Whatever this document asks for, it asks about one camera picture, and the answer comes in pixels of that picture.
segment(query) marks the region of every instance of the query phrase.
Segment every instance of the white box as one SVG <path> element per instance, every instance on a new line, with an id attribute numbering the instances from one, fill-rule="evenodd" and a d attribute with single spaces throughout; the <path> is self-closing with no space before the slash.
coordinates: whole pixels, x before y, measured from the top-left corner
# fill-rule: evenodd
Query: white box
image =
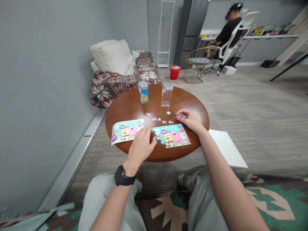
<path id="1" fill-rule="evenodd" d="M 225 74 L 234 74 L 236 72 L 236 69 L 232 66 L 224 66 L 222 68 L 222 72 Z"/>
<path id="2" fill-rule="evenodd" d="M 221 154 L 224 156 L 225 160 L 232 168 L 248 168 L 243 157 L 237 150 L 235 144 L 233 143 L 227 132 L 210 129 L 209 133 L 216 142 Z"/>

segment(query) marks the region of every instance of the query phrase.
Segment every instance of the refrigerator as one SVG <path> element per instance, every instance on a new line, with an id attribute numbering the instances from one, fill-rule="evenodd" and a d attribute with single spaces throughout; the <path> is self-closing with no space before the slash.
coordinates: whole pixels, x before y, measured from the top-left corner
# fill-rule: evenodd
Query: refrigerator
<path id="1" fill-rule="evenodd" d="M 174 64 L 186 68 L 186 55 L 198 48 L 210 0 L 184 0 Z"/>

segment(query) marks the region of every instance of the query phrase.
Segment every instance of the gray carpet floor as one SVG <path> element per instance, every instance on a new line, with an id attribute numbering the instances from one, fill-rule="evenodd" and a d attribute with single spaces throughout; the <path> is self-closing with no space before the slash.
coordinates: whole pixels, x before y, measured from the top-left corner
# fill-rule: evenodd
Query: gray carpet floor
<path id="1" fill-rule="evenodd" d="M 163 83 L 191 92 L 205 105 L 210 129 L 229 133 L 249 167 L 239 173 L 301 175 L 308 173 L 308 66 L 299 64 L 269 82 L 288 65 L 243 66 L 234 75 L 213 71 L 201 84 L 187 84 L 183 71 L 176 81 L 170 80 L 169 69 L 158 72 Z M 114 172 L 125 159 L 110 146 L 103 122 L 64 202 L 82 201 L 93 177 Z M 175 189 L 177 177 L 200 164 L 205 164 L 201 148 L 179 160 L 144 163 L 137 174 L 141 196 Z"/>

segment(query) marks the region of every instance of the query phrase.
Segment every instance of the round wooden table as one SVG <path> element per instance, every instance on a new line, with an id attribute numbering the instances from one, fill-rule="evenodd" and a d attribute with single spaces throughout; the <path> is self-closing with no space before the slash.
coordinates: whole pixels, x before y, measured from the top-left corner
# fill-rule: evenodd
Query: round wooden table
<path id="1" fill-rule="evenodd" d="M 112 126 L 115 123 L 121 121 L 144 119 L 145 125 L 149 127 L 161 127 L 170 125 L 168 123 L 163 124 L 161 121 L 153 121 L 152 119 L 156 117 L 160 118 L 161 120 L 171 120 L 174 122 L 174 124 L 181 124 L 175 119 L 175 113 L 183 108 L 194 111 L 204 127 L 207 130 L 209 129 L 209 116 L 200 100 L 198 100 L 193 94 L 181 88 L 173 87 L 170 107 L 162 107 L 162 87 L 162 84 L 149 85 L 148 104 L 142 104 L 140 102 L 138 87 L 130 89 L 117 97 L 111 104 L 106 114 L 106 129 L 109 138 L 111 138 Z M 183 127 L 191 141 L 190 145 L 167 149 L 165 145 L 158 141 L 147 161 L 163 162 L 176 160 L 196 150 L 200 146 L 198 136 L 185 124 L 183 124 Z M 154 132 L 152 132 L 150 139 L 152 139 L 154 135 Z M 133 141 L 125 141 L 115 145 L 123 152 L 128 153 L 132 142 Z"/>

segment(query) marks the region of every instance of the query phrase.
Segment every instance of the jigsaw puzzle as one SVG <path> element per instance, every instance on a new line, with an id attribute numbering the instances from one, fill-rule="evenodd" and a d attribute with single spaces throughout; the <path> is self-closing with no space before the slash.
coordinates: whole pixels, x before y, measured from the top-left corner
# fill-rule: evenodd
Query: jigsaw puzzle
<path id="1" fill-rule="evenodd" d="M 191 144 L 186 131 L 181 124 L 173 124 L 162 127 L 155 127 L 156 139 L 166 146 L 173 148 Z"/>
<path id="2" fill-rule="evenodd" d="M 112 127 L 111 145 L 133 140 L 137 132 L 144 127 L 143 119 L 115 123 Z"/>

